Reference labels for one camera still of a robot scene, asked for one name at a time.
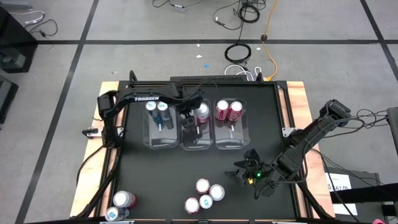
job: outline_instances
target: gray floor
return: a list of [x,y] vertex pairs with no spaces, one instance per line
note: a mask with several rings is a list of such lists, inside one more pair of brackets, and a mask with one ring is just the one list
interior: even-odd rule
[[[93,2],[30,1],[35,10],[44,10],[47,19],[58,22],[58,34],[48,38],[52,40],[80,39]],[[167,5],[155,9],[149,0],[99,0],[87,39],[236,39],[238,30],[225,30],[212,19],[214,11],[229,2],[233,1],[204,0],[181,14]],[[384,38],[398,39],[397,1],[367,2]],[[258,39],[264,32],[272,3],[268,1],[267,8],[261,11],[259,22],[244,25],[243,39]],[[218,17],[229,26],[239,24],[230,8],[221,11]],[[43,26],[43,30],[52,29],[51,25]],[[359,0],[281,0],[272,18],[269,37],[377,39]],[[229,65],[224,59],[227,46],[85,45],[25,221],[68,218],[76,172],[87,143],[80,131],[91,124],[101,82],[125,80],[130,69],[139,80],[221,75]],[[0,72],[20,86],[0,133],[1,223],[15,222],[76,50],[76,45],[51,47],[38,47],[29,73]],[[251,47],[253,52],[247,67],[252,70],[260,66],[264,74],[273,73],[273,64],[262,45]],[[398,57],[398,45],[388,47]],[[379,44],[270,44],[269,50],[279,67],[276,80],[305,83],[313,117],[332,98],[354,112],[361,108],[379,111],[398,106],[398,82]],[[231,54],[238,58],[243,53],[235,49]],[[377,172],[385,183],[398,181],[398,156],[388,126],[325,139],[320,146],[322,152],[347,169]]]

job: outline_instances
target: metal clamp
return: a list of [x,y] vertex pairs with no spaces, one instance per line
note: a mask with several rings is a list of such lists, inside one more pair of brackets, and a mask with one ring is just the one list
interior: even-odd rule
[[[101,132],[104,127],[89,127],[88,129],[84,129],[81,131],[81,133],[86,136],[88,139],[93,139],[94,137],[101,137]],[[123,136],[122,131],[124,128],[120,127],[118,128],[118,135]]]
[[285,138],[290,136],[290,134],[296,130],[295,128],[282,128],[282,134],[284,135]]

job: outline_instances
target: black table surface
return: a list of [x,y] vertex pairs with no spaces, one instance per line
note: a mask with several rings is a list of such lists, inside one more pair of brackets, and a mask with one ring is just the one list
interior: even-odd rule
[[[137,195],[129,218],[148,219],[286,219],[296,216],[295,195],[289,185],[281,184],[270,197],[254,199],[254,188],[238,185],[224,171],[236,170],[233,162],[243,159],[246,150],[255,148],[262,160],[270,162],[284,150],[282,121],[274,85],[203,86],[204,98],[245,99],[251,142],[244,149],[222,151],[213,143],[205,151],[185,151],[180,146],[153,150],[142,142],[143,103],[130,104],[121,148],[117,190]],[[195,183],[206,178],[220,184],[226,195],[210,209],[195,215],[184,210],[189,197],[199,198]]]

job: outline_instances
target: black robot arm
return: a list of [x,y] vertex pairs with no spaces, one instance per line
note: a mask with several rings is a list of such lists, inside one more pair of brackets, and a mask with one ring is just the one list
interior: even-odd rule
[[102,130],[104,145],[120,146],[121,137],[115,127],[116,116],[126,105],[143,101],[162,101],[173,105],[182,116],[182,124],[188,127],[194,124],[190,112],[200,107],[203,97],[199,87],[187,92],[185,86],[174,83],[158,88],[127,88],[104,93],[97,98],[99,116],[104,122]]

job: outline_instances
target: transparent container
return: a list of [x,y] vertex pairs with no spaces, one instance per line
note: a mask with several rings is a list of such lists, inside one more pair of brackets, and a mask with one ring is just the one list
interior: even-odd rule
[[[228,117],[224,121],[216,119],[216,107],[220,100],[227,101],[228,105],[238,101],[242,104],[241,117],[232,122]],[[243,99],[224,98],[214,102],[213,121],[215,124],[215,142],[216,147],[221,150],[242,149],[250,143],[248,119],[246,116],[246,102]]]
[[180,123],[180,146],[187,151],[197,151],[209,149],[212,140],[212,125],[211,125],[211,103],[210,100],[204,99],[202,103],[205,103],[209,109],[208,120],[205,123],[198,122],[198,115],[196,110],[192,111],[192,115],[195,117],[195,125],[191,128],[184,128]]
[[163,122],[153,118],[144,107],[144,135],[143,143],[151,149],[167,149],[178,144],[177,119],[175,109],[169,108],[170,121]]

